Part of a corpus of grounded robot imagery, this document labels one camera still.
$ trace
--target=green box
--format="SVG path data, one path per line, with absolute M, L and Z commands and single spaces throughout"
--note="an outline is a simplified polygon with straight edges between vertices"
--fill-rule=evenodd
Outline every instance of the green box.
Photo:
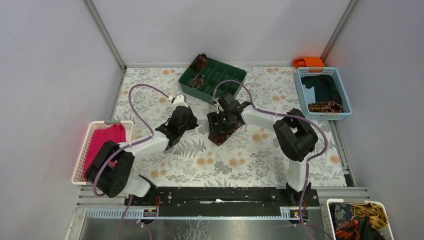
M 207 59 L 209 62 L 199 71 L 199 73 L 194 72 L 190 69 L 190 67 L 187 67 L 181 77 L 179 77 L 178 82 L 181 85 L 183 93 L 207 103 L 211 103 L 214 89 L 220 82 L 224 80 L 236 80 L 237 82 L 243 83 L 247 73 L 245 70 L 210 57 Z M 199 89 L 194 89 L 190 87 L 190 83 L 197 74 L 204 75 L 205 81 Z M 232 94 L 235 98 L 241 88 L 242 86 L 235 82 L 224 83 L 216 90 L 215 98 L 220 98 L 226 93 Z

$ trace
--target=pink fabric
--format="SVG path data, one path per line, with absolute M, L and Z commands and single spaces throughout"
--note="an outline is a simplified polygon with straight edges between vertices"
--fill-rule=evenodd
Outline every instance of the pink fabric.
M 95 156 L 99 152 L 103 144 L 109 140 L 114 141 L 115 143 L 122 143 L 126 141 L 125 137 L 125 128 L 122 124 L 113 125 L 106 129 L 96 129 L 94 130 L 93 137 L 91 138 L 90 147 L 88 147 L 87 157 L 84 162 L 84 169 L 82 171 L 83 176 L 86 175 L 86 171 L 92 164 Z

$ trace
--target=blue basket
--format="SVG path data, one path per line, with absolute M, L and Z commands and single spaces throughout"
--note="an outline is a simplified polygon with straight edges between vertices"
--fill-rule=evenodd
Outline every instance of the blue basket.
M 310 70 L 319 70 L 322 72 L 309 72 Z M 315 103 L 315 91 L 314 88 L 307 89 L 302 84 L 301 78 L 307 76 L 318 76 L 318 75 L 329 75 L 334 79 L 335 86 L 341 97 L 341 105 L 344 112 L 310 112 L 308 104 Z M 297 74 L 294 77 L 294 83 L 296 84 L 297 94 L 299 95 L 300 107 L 305 118 L 309 120 L 342 120 L 346 116 L 352 114 L 351 103 L 349 102 L 348 96 L 346 96 L 345 88 L 343 87 L 342 80 L 340 79 L 339 72 L 335 67 L 299 67 Z

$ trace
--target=floral tablecloth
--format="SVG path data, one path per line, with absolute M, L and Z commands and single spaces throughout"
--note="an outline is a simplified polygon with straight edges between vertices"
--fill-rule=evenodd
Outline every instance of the floral tablecloth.
M 245 85 L 252 92 L 256 106 L 287 112 L 300 109 L 293 67 L 241 67 L 247 71 Z M 149 135 L 149 130 L 130 108 L 128 94 L 131 86 L 150 84 L 173 96 L 183 92 L 178 79 L 185 68 L 128 68 L 114 113 L 115 120 L 133 120 L 137 138 Z M 134 107 L 156 128 L 170 116 L 173 108 L 161 94 L 149 88 L 132 93 Z M 236 97 L 248 101 L 242 89 Z M 197 98 L 186 101 L 198 119 L 199 127 L 186 131 L 173 148 L 136 159 L 132 172 L 146 176 L 157 186 L 170 187 L 272 187 L 285 186 L 289 178 L 289 162 L 278 144 L 275 133 L 254 125 L 243 125 L 223 145 L 216 146 L 208 139 L 206 114 L 216 108 Z M 313 187 L 346 186 L 342 166 L 328 121 L 317 121 L 329 140 L 327 152 L 311 161 L 310 181 Z M 323 148 L 320 137 L 315 151 Z

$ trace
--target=beige basket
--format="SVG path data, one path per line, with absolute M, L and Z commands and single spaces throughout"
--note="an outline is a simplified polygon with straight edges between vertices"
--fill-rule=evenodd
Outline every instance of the beige basket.
M 363 204 L 363 203 L 373 203 L 373 204 L 377 204 L 379 206 L 381 206 L 383 208 L 384 213 L 387 215 L 386 209 L 384 207 L 384 205 L 381 202 L 378 201 L 366 201 L 366 200 L 349 200 L 349 201 L 345 201 L 342 198 L 330 198 L 327 200 L 327 204 L 322 204 L 320 206 L 321 208 L 321 215 L 322 215 L 322 223 L 324 225 L 324 229 L 327 233 L 332 235 L 332 238 L 335 240 L 336 239 L 336 233 L 334 232 L 334 226 L 333 226 L 333 221 L 332 221 L 332 217 L 331 217 L 331 213 L 330 213 L 330 204 L 331 203 L 344 203 L 344 204 Z M 390 223 L 389 223 L 389 217 L 387 217 L 387 226 L 378 229 L 377 232 L 379 232 L 385 240 L 393 240 L 393 234 L 392 234 L 392 230 L 390 228 Z
M 107 129 L 108 127 L 114 124 L 122 124 L 125 128 L 125 139 L 126 141 L 132 141 L 136 138 L 136 128 L 134 126 L 134 122 L 130 120 L 123 121 L 93 121 L 90 123 L 90 127 L 88 128 L 87 135 L 85 136 L 84 145 L 82 146 L 81 153 L 79 154 L 78 163 L 75 166 L 75 170 L 73 171 L 72 184 L 75 185 L 87 185 L 88 182 L 84 180 L 83 177 L 83 169 L 84 163 L 86 161 L 87 152 L 89 150 L 90 143 L 92 141 L 92 137 L 94 131 L 96 129 Z

